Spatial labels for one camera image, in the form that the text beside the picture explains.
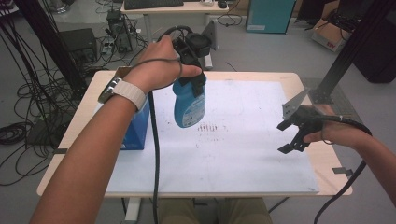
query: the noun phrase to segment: gray floor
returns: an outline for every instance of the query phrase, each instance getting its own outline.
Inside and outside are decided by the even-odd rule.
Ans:
[[[17,16],[16,25],[26,40],[39,50],[36,37],[29,31],[26,22]],[[62,27],[76,25],[60,24]],[[291,23],[286,35],[249,34],[246,27],[224,27],[219,25],[219,45],[212,51],[214,71],[259,71],[293,72],[300,77],[324,77],[337,54],[325,49],[310,39],[312,31],[305,31],[303,24]],[[13,106],[18,97],[16,91],[24,82],[15,63],[9,56],[4,43],[0,43],[0,126],[20,121]],[[396,82],[389,84],[369,83],[358,69],[352,65],[339,83],[344,94],[354,106],[361,120],[375,137],[383,141],[396,152],[394,142],[396,127]],[[0,160],[18,146],[0,146]],[[361,158],[351,149],[334,146],[341,163],[347,169],[355,169]],[[26,158],[23,166],[27,169],[36,164],[37,159]],[[0,165],[0,182],[9,182],[16,178],[14,163]],[[35,190],[43,173],[24,178],[10,187],[0,187],[0,223],[27,223],[39,200]],[[385,191],[376,181],[372,172],[366,169],[353,185],[353,194],[336,201],[322,215],[319,223],[395,223],[396,212]],[[268,207],[272,207],[282,198],[265,198]],[[319,208],[328,197],[293,197],[279,206],[271,217],[274,223],[312,223]],[[208,206],[198,206],[202,223],[213,223],[215,201],[202,199]],[[151,205],[145,200],[141,207],[139,223],[153,223]],[[123,211],[120,199],[105,199],[97,223],[120,223]]]

